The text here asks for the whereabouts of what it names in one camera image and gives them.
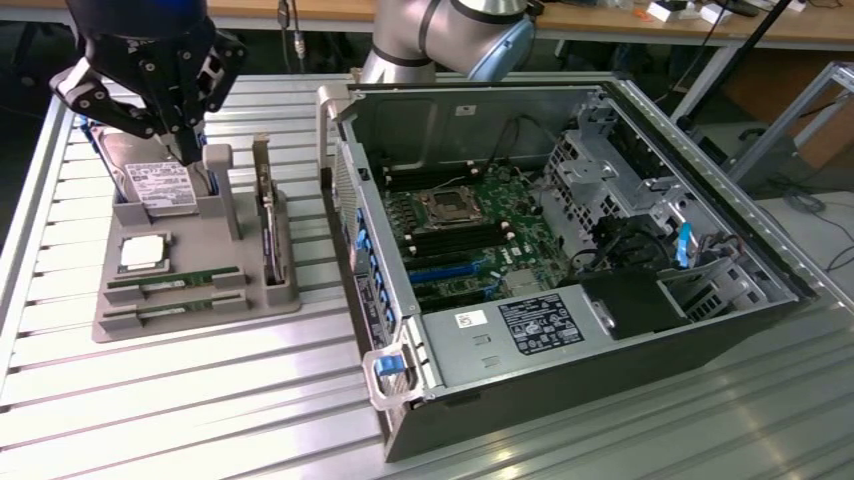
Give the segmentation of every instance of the slotted metal surface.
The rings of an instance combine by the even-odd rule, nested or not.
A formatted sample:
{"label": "slotted metal surface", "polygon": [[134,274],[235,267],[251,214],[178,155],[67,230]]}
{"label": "slotted metal surface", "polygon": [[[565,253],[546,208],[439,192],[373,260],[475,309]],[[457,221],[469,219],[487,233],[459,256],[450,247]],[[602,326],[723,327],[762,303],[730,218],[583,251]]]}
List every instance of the slotted metal surface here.
{"label": "slotted metal surface", "polygon": [[[341,81],[242,78],[207,130],[244,167],[252,134],[271,134],[303,309],[103,345],[90,329],[111,185],[54,105],[44,136],[56,145],[36,153],[44,186],[22,202],[34,205],[22,216],[30,241],[11,239],[0,262],[16,267],[0,337],[0,477],[854,478],[854,330],[842,309],[786,320],[698,371],[383,463],[313,149],[314,90]],[[248,188],[251,170],[234,178]]]}

